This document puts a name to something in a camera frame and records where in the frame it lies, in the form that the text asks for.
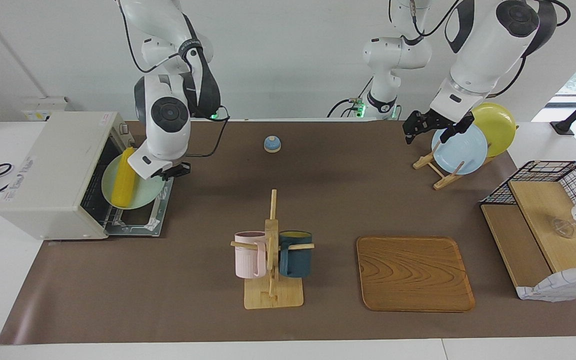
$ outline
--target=mug handle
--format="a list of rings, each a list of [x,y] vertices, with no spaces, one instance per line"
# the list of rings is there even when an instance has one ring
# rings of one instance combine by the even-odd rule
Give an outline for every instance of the mug handle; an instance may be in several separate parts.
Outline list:
[[[266,269],[266,244],[263,241],[256,241],[256,270],[254,276],[257,278],[261,274],[261,269]]]
[[[281,247],[281,261],[279,261],[279,273],[288,275],[288,244]]]

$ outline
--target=electrical outlet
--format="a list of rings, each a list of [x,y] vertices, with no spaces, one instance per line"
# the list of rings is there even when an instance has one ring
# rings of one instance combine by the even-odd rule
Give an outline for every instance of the electrical outlet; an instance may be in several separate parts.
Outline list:
[[[54,112],[71,111],[71,105],[65,97],[24,98],[23,115],[28,121],[47,121]]]

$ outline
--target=white cloth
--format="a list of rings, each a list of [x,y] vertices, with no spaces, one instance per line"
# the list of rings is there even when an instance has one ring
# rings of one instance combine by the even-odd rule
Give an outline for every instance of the white cloth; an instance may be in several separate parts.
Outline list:
[[[553,273],[535,287],[518,286],[521,300],[541,300],[556,303],[576,299],[576,268]]]

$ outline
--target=wire basket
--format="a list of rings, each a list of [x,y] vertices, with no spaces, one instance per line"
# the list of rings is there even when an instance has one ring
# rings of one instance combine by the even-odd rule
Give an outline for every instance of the wire basket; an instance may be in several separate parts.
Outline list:
[[[497,187],[480,203],[482,205],[517,205],[508,183],[557,182],[576,204],[576,161],[530,161]]]

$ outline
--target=light green plate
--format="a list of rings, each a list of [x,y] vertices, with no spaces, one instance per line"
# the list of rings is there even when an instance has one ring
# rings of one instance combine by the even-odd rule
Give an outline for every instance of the light green plate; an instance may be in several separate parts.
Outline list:
[[[113,195],[113,187],[115,186],[115,178],[117,177],[117,169],[119,168],[119,161],[121,158],[121,155],[115,157],[105,169],[103,177],[101,178],[101,192],[103,193],[105,200],[111,205],[112,202],[110,202],[110,198]],[[130,205],[128,207],[112,206],[123,210],[132,210],[144,207],[157,198],[157,195],[162,192],[165,183],[166,182],[160,176],[144,180],[137,175],[137,180],[135,180],[134,184],[134,195],[132,196]]]

